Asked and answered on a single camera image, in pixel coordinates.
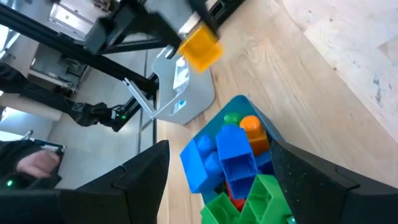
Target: person's hand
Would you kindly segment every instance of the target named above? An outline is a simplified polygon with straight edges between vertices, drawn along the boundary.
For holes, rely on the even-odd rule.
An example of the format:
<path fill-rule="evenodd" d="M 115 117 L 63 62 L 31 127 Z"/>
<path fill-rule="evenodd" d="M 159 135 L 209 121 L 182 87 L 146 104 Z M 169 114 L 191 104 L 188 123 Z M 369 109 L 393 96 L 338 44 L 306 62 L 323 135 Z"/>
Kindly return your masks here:
<path fill-rule="evenodd" d="M 22 158 L 17 164 L 17 171 L 36 178 L 50 177 L 51 171 L 60 163 L 55 152 L 41 150 Z"/>

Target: wooden table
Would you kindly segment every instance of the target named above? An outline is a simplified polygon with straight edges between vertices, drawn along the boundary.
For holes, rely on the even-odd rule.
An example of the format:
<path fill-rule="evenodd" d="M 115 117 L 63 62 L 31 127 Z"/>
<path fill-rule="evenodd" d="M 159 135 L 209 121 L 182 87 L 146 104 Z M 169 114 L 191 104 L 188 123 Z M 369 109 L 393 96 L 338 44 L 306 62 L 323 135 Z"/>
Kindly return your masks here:
<path fill-rule="evenodd" d="M 201 222 L 179 153 L 238 94 L 287 142 L 398 187 L 397 9 L 392 0 L 246 0 L 220 29 L 214 104 L 184 127 L 158 121 L 171 151 L 159 223 Z"/>

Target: black sleeve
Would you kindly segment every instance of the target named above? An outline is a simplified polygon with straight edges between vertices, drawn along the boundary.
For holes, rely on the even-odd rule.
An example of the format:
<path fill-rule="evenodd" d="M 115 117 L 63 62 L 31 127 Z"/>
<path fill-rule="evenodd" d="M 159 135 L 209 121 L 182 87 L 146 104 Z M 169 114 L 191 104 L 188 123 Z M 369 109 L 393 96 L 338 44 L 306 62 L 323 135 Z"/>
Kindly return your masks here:
<path fill-rule="evenodd" d="M 15 172 L 22 158 L 39 150 L 31 140 L 0 142 L 0 177 Z"/>

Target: yellow block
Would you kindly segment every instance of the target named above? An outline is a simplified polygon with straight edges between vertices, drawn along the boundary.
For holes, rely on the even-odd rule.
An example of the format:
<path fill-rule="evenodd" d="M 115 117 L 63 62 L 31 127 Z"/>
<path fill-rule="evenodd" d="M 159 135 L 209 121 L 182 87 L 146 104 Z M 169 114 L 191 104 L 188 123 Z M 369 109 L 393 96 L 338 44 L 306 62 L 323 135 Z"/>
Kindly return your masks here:
<path fill-rule="evenodd" d="M 217 38 L 204 23 L 184 40 L 178 51 L 199 73 L 204 72 L 223 54 L 223 48 Z"/>

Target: stacked lego blocks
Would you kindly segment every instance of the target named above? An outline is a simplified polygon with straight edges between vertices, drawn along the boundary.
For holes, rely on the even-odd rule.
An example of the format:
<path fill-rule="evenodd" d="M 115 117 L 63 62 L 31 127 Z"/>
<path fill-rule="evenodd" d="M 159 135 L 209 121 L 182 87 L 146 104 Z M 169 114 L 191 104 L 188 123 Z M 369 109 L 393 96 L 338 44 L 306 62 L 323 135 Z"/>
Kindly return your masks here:
<path fill-rule="evenodd" d="M 255 115 L 224 116 L 216 136 L 202 134 L 181 152 L 192 193 L 201 193 L 202 223 L 287 223 L 291 216 L 273 176 L 271 137 Z"/>

